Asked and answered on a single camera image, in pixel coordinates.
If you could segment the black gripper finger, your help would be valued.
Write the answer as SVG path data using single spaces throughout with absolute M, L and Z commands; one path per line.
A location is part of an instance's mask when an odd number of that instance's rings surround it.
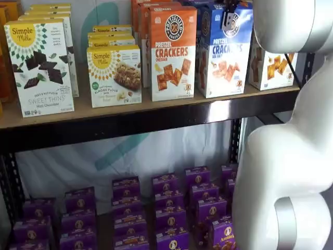
M 244 21 L 242 14 L 237 14 L 235 11 L 239 6 L 243 6 L 243 1 L 223 1 L 224 14 L 222 22 L 223 31 L 236 31 Z

